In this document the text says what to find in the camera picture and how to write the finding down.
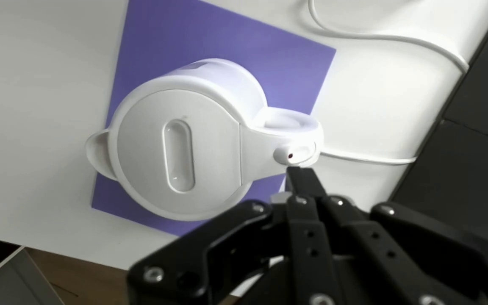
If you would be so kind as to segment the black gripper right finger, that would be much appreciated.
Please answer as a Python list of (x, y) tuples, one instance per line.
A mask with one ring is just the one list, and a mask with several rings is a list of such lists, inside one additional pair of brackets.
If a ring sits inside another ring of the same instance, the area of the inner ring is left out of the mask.
[(310, 167), (290, 167), (287, 184), (327, 209), (400, 305), (488, 303), (488, 240), (395, 203), (365, 215), (329, 196)]

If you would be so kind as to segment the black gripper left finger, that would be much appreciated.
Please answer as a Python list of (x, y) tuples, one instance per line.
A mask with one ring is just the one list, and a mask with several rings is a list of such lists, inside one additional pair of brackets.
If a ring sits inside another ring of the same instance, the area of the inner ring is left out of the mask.
[(129, 303), (217, 305), (283, 252), (285, 228), (283, 204), (239, 203), (138, 260), (127, 272)]

